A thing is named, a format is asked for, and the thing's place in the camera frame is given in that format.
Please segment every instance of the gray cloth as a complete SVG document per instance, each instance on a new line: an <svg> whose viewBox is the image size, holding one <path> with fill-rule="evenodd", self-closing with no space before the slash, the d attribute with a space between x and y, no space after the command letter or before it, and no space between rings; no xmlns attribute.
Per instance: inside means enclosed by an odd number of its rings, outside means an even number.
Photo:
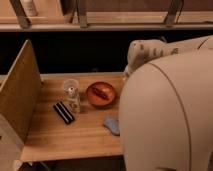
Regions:
<svg viewBox="0 0 213 171"><path fill-rule="evenodd" d="M103 126L108 128L113 135L116 135L116 136L120 135L118 120L110 116L107 116L104 120Z"/></svg>

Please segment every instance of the wooden tabletop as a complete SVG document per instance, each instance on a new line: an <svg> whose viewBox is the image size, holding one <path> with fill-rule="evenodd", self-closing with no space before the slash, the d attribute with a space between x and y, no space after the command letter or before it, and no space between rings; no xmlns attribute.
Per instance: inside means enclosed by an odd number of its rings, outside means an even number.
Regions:
<svg viewBox="0 0 213 171"><path fill-rule="evenodd" d="M75 121L66 125L53 109L63 101L69 107L62 89L63 81L74 78L80 83L82 112L74 114ZM114 86L117 97L108 109L97 109L85 96L87 87L105 81ZM66 76L44 79L21 160L48 161L122 155L120 137L103 127L106 116L118 118L118 101L123 87L121 74Z"/></svg>

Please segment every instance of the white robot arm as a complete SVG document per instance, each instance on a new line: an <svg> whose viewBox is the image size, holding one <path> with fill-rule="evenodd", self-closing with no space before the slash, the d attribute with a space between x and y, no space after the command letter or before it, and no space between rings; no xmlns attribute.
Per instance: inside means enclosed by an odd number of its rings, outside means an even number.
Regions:
<svg viewBox="0 0 213 171"><path fill-rule="evenodd" d="M153 48L144 48L150 42L168 56L159 58ZM171 44L153 40L131 44L128 67L132 72L138 69L125 83L119 104L128 171L209 171L213 151L212 47L212 36ZM174 48L179 54L169 55Z"/></svg>
<svg viewBox="0 0 213 171"><path fill-rule="evenodd" d="M160 40L135 40L131 42L128 50L128 65L124 70L124 77L128 77L140 66L148 61L160 57L180 54L200 49L213 48L213 36L189 39L173 43Z"/></svg>

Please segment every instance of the dark background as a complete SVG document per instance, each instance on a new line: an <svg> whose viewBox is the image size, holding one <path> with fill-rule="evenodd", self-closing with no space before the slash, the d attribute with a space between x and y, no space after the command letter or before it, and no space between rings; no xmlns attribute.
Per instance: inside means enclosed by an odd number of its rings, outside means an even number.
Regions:
<svg viewBox="0 0 213 171"><path fill-rule="evenodd" d="M109 32L1 32L0 74L6 74L26 39L34 46L41 73L123 71L132 40L180 41L213 34L213 30Z"/></svg>

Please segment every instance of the orange bowl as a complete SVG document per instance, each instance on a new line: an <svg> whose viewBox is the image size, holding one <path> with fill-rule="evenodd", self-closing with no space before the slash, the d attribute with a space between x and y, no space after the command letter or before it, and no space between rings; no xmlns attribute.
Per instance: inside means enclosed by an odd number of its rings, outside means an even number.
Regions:
<svg viewBox="0 0 213 171"><path fill-rule="evenodd" d="M101 108L108 106L114 101L116 91L109 83L95 82L87 88L86 96L90 104Z"/></svg>

